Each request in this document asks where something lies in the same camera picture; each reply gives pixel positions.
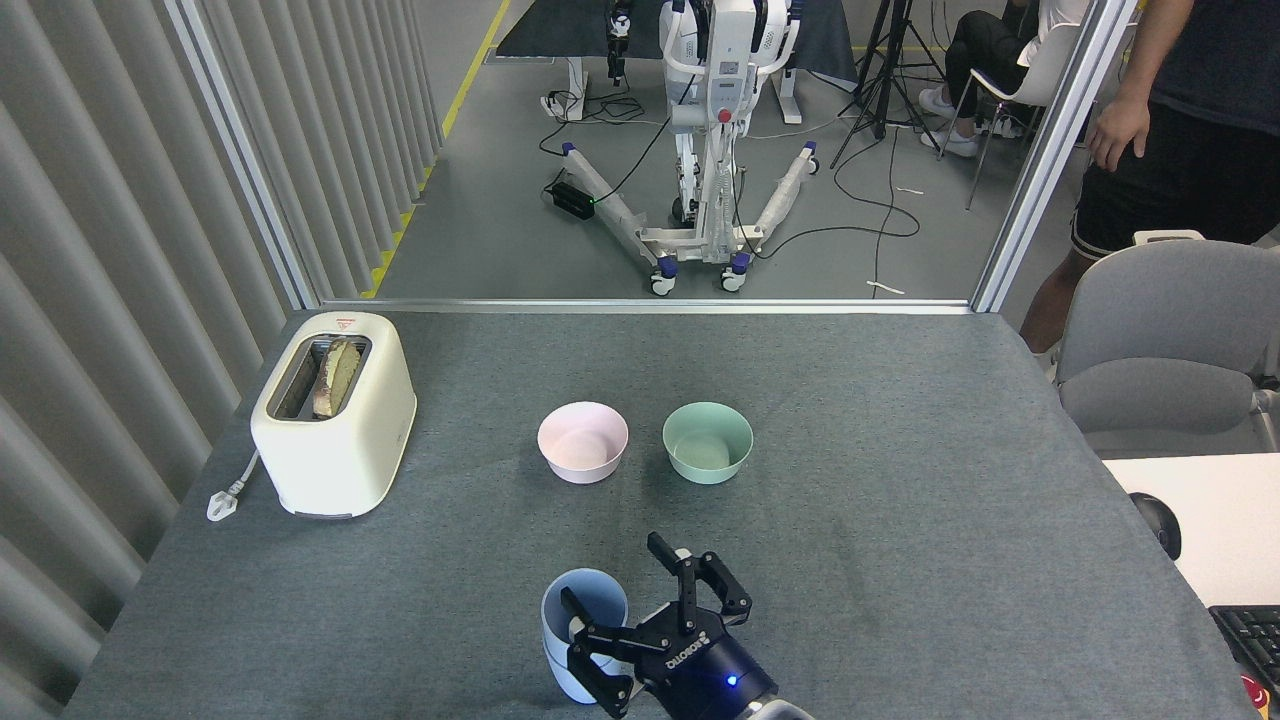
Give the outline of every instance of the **tripod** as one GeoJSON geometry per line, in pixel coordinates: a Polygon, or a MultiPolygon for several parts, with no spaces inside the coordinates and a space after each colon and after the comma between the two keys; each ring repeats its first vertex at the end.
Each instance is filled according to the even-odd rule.
{"type": "MultiPolygon", "coordinates": [[[[916,32],[915,26],[911,23],[911,3],[913,0],[881,0],[879,10],[876,12],[876,23],[872,26],[872,37],[867,44],[867,54],[863,55],[861,67],[858,68],[858,88],[854,91],[854,99],[849,105],[840,111],[845,114],[854,105],[861,105],[863,110],[858,114],[858,119],[854,122],[852,129],[845,136],[845,141],[840,145],[840,150],[836,156],[832,158],[831,163],[835,167],[840,161],[840,156],[844,155],[845,147],[849,146],[849,141],[858,132],[872,128],[872,135],[876,140],[884,138],[884,126],[888,123],[888,100],[893,90],[902,96],[906,102],[906,111],[910,115],[909,123],[913,127],[924,127],[924,118],[920,117],[920,111],[915,109],[911,104],[911,99],[906,95],[906,87],[902,81],[893,77],[893,70],[899,68],[933,68],[942,74],[942,68],[938,61],[933,59],[933,53],[929,51],[929,46],[924,44],[924,38],[916,32]],[[884,18],[890,15],[888,33],[881,35],[884,28],[884,18]],[[911,31],[911,36],[915,37],[920,47],[924,49],[924,54],[929,58],[927,63],[902,63],[902,40],[906,37],[906,31],[911,31]],[[884,45],[884,51],[881,53],[881,45],[884,45]],[[883,58],[877,74],[870,82],[868,82],[868,76],[870,74],[872,59],[876,56],[883,58]]],[[[937,141],[929,138],[936,150],[937,141]]]]}

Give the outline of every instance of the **keyboard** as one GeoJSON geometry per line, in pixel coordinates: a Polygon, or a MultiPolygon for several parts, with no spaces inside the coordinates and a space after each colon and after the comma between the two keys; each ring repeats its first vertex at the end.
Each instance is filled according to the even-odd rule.
{"type": "Polygon", "coordinates": [[[1280,605],[1219,605],[1208,611],[1235,660],[1280,698],[1280,605]]]}

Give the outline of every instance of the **toaster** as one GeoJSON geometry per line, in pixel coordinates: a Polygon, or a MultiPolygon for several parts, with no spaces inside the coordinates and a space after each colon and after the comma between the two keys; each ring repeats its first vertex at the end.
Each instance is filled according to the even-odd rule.
{"type": "Polygon", "coordinates": [[[323,313],[298,328],[250,416],[250,432],[280,497],[307,518],[353,518],[387,497],[417,396],[396,327],[370,313],[323,313]],[[338,346],[339,341],[346,343],[338,346]],[[358,360],[352,364],[355,352],[358,360]],[[342,348],[344,392],[330,388],[326,360],[342,348]],[[317,415],[317,397],[324,413],[317,415]]]}

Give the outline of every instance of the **hand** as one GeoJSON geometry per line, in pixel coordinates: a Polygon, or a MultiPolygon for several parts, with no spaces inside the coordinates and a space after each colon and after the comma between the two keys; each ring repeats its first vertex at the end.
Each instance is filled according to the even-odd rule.
{"type": "Polygon", "coordinates": [[[1133,141],[1133,154],[1142,158],[1147,152],[1147,132],[1151,131],[1151,113],[1146,100],[1126,100],[1116,97],[1107,105],[1098,122],[1089,128],[1084,142],[1089,146],[1093,161],[1107,172],[1115,172],[1120,155],[1133,141]]]}

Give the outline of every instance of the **cup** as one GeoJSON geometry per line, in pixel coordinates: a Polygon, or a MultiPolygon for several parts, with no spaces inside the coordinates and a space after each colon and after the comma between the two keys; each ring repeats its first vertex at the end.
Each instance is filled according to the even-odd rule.
{"type": "Polygon", "coordinates": [[[751,424],[741,413],[718,402],[692,402],[662,425],[662,443],[671,465],[685,479],[704,486],[737,474],[751,454],[751,424]]]}
{"type": "Polygon", "coordinates": [[[627,447],[627,421],[599,402],[557,407],[538,428],[538,450],[561,478],[588,484],[618,468],[627,447]]]}
{"type": "MultiPolygon", "coordinates": [[[[552,675],[561,689],[571,700],[591,705],[595,698],[579,683],[568,670],[568,646],[572,635],[568,630],[571,615],[561,603],[561,591],[571,588],[586,611],[600,625],[622,626],[627,621],[627,593],[612,577],[591,568],[570,570],[556,578],[543,593],[543,652],[552,666],[552,675]]],[[[609,675],[622,675],[622,662],[608,655],[593,653],[591,660],[609,675]]]]}

